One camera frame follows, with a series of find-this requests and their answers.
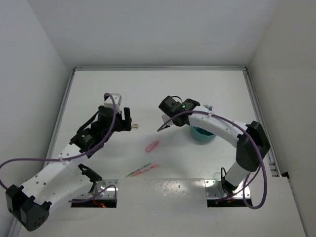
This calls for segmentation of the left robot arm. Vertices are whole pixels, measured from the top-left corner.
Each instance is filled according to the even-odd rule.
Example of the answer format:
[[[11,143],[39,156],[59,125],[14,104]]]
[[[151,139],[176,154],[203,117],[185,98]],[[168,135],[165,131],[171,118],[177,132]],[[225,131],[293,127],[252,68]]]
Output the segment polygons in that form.
[[[103,178],[84,165],[104,147],[114,132],[130,131],[130,109],[104,104],[82,125],[64,150],[31,179],[5,189],[8,211],[29,232],[38,229],[59,205],[85,188],[94,189]]]

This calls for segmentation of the pink highlighter marker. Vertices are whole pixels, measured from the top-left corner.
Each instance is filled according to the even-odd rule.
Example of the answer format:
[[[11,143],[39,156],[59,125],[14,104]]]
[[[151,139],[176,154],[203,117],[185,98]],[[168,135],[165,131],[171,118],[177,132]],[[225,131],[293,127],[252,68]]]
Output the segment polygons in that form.
[[[159,140],[156,140],[154,142],[152,142],[151,144],[149,144],[146,148],[145,148],[145,151],[147,153],[150,153],[154,148],[157,147],[157,145],[159,144]]]

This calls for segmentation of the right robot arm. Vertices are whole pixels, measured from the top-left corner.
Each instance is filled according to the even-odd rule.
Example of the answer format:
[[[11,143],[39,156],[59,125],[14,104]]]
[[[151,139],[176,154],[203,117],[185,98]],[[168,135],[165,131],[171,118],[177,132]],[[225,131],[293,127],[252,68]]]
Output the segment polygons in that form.
[[[244,178],[263,164],[263,158],[270,150],[264,129],[256,121],[249,124],[233,122],[214,114],[195,100],[186,99],[180,103],[171,96],[165,97],[158,108],[163,112],[164,121],[159,131],[171,124],[178,127],[189,125],[210,132],[236,148],[235,162],[218,184],[222,196],[233,194]]]

